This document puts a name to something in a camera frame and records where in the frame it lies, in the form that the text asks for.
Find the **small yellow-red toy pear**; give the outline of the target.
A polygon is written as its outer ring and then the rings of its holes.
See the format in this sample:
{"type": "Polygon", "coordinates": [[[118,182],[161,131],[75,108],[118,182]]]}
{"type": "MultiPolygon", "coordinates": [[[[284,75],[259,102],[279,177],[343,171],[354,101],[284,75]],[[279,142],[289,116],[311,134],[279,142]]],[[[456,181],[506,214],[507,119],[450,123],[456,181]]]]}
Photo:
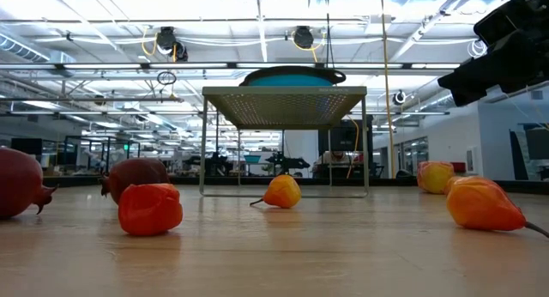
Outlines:
{"type": "Polygon", "coordinates": [[[301,200],[301,197],[301,189],[295,178],[282,174],[272,179],[262,198],[250,203],[250,206],[266,203],[282,209],[290,209],[301,200]]]}
{"type": "Polygon", "coordinates": [[[482,177],[452,177],[445,189],[446,207],[461,227],[482,231],[530,229],[549,239],[549,232],[527,221],[507,192],[482,177]]]}

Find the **blue collapsible bowl grey rim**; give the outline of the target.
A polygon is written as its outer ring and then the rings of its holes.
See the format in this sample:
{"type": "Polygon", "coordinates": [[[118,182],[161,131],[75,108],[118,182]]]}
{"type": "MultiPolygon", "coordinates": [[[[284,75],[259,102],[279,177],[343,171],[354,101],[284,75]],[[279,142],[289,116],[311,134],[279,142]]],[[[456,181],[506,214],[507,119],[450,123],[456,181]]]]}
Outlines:
{"type": "Polygon", "coordinates": [[[276,66],[251,72],[240,87],[331,87],[347,79],[339,70],[276,66]]]}

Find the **dark red toy pomegranate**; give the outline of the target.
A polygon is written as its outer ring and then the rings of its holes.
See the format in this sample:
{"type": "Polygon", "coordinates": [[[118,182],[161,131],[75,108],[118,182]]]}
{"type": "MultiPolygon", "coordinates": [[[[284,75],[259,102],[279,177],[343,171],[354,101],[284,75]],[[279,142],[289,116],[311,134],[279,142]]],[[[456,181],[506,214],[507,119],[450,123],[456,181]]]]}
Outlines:
{"type": "Polygon", "coordinates": [[[39,209],[52,201],[58,186],[43,185],[41,165],[31,155],[12,148],[0,148],[0,219],[21,214],[31,204],[39,209]]]}
{"type": "Polygon", "coordinates": [[[100,194],[110,195],[118,204],[124,190],[130,185],[165,184],[170,179],[165,165],[158,159],[131,158],[115,164],[109,173],[100,178],[100,194]]]}

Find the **red yellow toy mango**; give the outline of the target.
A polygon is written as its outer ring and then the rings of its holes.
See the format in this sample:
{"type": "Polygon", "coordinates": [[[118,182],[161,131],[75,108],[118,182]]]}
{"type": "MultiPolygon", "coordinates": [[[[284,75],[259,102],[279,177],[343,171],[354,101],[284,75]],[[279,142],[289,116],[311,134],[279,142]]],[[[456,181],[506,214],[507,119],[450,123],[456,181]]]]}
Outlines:
{"type": "Polygon", "coordinates": [[[444,188],[454,176],[454,167],[449,162],[422,161],[418,166],[418,187],[427,193],[444,194],[444,188]]]}

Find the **black monitor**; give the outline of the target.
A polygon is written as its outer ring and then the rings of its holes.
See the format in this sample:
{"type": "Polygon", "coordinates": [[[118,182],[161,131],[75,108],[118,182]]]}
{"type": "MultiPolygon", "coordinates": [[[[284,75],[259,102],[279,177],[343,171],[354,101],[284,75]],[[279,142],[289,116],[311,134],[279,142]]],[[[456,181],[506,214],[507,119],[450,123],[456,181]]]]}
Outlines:
{"type": "Polygon", "coordinates": [[[360,119],[342,119],[342,121],[331,130],[320,130],[317,133],[318,159],[316,163],[327,163],[329,152],[343,153],[344,156],[338,162],[350,160],[353,163],[363,163],[364,155],[371,155],[372,142],[369,127],[371,118],[366,119],[366,147],[364,151],[363,122],[360,119]]]}

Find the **small red-orange toy fruit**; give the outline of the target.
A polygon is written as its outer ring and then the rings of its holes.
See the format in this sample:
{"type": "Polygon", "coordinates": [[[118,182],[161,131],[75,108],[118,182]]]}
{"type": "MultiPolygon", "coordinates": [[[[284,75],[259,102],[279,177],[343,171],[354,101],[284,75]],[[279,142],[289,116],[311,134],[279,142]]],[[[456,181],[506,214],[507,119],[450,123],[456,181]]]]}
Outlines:
{"type": "Polygon", "coordinates": [[[171,184],[130,185],[118,202],[120,227],[134,236],[155,236],[177,227],[184,218],[180,193],[171,184]]]}

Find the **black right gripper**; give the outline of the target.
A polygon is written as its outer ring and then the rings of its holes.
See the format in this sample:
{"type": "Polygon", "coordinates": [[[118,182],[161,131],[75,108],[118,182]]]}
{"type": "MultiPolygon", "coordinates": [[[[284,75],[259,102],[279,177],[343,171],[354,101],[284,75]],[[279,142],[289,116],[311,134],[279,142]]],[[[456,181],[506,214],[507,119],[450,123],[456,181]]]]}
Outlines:
{"type": "Polygon", "coordinates": [[[461,64],[437,80],[456,106],[466,106],[499,86],[509,94],[549,79],[549,0],[510,0],[499,8],[513,27],[497,52],[461,64]]]}

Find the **pale green perforated metal shelf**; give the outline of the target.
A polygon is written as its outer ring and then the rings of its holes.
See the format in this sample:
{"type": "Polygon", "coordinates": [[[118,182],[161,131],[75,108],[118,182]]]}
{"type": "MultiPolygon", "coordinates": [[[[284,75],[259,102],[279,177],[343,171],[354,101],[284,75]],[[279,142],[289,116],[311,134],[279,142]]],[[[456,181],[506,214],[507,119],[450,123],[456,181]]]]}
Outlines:
{"type": "Polygon", "coordinates": [[[331,130],[357,105],[366,121],[366,87],[205,87],[199,193],[205,192],[208,105],[237,131],[331,130]]]}

